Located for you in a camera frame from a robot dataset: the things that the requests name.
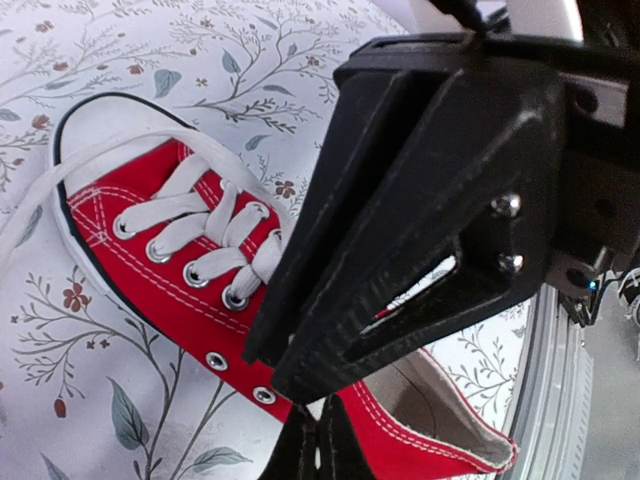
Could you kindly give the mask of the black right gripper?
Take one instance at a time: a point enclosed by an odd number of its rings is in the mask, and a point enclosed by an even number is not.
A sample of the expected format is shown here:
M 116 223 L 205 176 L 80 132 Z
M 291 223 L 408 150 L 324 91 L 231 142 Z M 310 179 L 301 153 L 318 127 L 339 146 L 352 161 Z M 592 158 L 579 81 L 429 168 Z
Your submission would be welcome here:
M 336 71 L 550 72 L 563 86 L 556 208 L 543 280 L 594 276 L 639 248 L 639 55 L 617 32 L 585 41 L 470 34 L 376 39 Z

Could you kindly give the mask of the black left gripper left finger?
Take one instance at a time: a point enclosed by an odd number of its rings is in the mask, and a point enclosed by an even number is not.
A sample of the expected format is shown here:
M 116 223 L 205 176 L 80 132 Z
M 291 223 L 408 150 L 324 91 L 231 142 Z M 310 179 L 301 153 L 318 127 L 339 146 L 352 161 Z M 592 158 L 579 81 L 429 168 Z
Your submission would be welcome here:
M 313 480 L 318 422 L 303 406 L 294 406 L 283 424 L 262 480 Z

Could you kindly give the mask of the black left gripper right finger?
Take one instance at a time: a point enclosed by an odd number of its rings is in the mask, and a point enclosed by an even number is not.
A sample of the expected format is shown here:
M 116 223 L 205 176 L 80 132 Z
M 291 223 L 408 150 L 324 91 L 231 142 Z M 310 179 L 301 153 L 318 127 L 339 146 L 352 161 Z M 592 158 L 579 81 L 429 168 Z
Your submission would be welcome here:
M 320 480 L 375 480 L 342 400 L 332 395 L 317 426 Z

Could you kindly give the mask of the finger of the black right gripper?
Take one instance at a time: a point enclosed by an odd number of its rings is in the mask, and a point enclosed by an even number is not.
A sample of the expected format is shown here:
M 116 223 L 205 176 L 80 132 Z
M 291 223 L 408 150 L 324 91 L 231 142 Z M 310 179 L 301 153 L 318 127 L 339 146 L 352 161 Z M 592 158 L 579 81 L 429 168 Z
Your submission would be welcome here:
M 267 365 L 385 365 L 465 326 L 452 272 L 397 304 L 458 249 L 452 171 L 423 151 L 464 79 L 336 72 L 339 98 L 309 189 L 244 351 Z
M 563 118 L 550 72 L 344 81 L 272 286 L 275 389 L 313 402 L 530 296 Z

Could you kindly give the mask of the red canvas sneaker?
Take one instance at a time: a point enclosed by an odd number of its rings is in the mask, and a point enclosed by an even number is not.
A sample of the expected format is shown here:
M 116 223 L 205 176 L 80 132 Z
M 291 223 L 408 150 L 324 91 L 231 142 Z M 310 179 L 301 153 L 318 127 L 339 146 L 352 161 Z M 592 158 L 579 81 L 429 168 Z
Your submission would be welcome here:
M 262 479 L 295 405 L 242 354 L 285 176 L 209 126 L 240 154 L 220 170 L 189 124 L 128 94 L 26 117 L 48 178 L 24 223 L 2 216 L 2 477 Z M 334 395 L 376 479 L 491 479 L 516 459 L 430 349 Z

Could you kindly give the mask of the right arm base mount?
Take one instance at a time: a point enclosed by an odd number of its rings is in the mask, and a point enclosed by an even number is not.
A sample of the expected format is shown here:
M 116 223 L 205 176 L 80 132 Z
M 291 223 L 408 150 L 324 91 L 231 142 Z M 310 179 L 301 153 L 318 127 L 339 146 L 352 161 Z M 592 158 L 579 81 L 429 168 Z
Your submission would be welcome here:
M 582 328 L 593 326 L 599 318 L 600 307 L 608 288 L 616 286 L 616 297 L 624 310 L 624 318 L 639 327 L 639 268 L 629 268 L 615 275 L 604 273 L 589 282 L 588 295 L 582 299 L 571 299 L 558 294 L 560 305 L 566 311 L 569 320 Z

